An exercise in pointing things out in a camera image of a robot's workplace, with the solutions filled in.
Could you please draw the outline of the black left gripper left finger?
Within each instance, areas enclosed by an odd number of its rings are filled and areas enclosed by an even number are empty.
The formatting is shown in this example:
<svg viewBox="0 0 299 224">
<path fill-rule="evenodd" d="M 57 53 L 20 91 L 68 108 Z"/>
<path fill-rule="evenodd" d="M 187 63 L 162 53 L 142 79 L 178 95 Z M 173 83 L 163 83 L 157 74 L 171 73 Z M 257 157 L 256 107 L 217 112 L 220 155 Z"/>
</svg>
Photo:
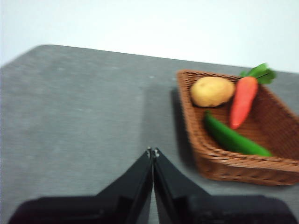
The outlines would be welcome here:
<svg viewBox="0 0 299 224">
<path fill-rule="evenodd" d="M 11 224 L 145 223 L 143 208 L 152 192 L 151 148 L 119 178 L 92 196 L 53 196 L 28 200 L 9 219 Z"/>
</svg>

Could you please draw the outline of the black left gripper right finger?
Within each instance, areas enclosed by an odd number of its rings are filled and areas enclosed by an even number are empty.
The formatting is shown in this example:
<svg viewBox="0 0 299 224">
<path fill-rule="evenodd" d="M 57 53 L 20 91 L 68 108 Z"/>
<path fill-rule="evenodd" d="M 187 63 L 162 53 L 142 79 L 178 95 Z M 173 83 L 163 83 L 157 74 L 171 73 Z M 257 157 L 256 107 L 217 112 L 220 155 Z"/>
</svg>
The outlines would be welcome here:
<svg viewBox="0 0 299 224">
<path fill-rule="evenodd" d="M 282 200 L 263 195 L 211 195 L 153 150 L 158 197 L 176 224 L 296 224 Z"/>
</svg>

